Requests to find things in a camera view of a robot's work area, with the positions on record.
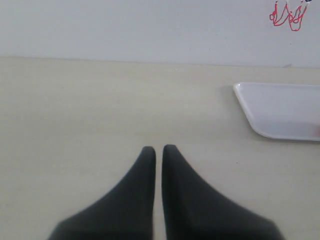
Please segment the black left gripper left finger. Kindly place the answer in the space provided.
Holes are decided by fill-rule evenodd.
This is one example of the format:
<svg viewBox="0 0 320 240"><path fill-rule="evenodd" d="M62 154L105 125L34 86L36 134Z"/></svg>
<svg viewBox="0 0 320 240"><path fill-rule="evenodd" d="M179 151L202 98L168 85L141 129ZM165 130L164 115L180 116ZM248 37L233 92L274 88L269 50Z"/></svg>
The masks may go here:
<svg viewBox="0 0 320 240"><path fill-rule="evenodd" d="M151 240L156 152L142 148L121 181L97 202L61 221L50 240Z"/></svg>

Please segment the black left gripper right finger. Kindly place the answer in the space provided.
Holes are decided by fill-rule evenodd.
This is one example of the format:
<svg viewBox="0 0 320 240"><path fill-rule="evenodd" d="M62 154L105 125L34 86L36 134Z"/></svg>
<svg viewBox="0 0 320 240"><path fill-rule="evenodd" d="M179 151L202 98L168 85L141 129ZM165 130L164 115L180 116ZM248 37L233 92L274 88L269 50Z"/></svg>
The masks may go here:
<svg viewBox="0 0 320 240"><path fill-rule="evenodd" d="M163 148L161 193L168 240L284 239L273 221L211 187L173 144Z"/></svg>

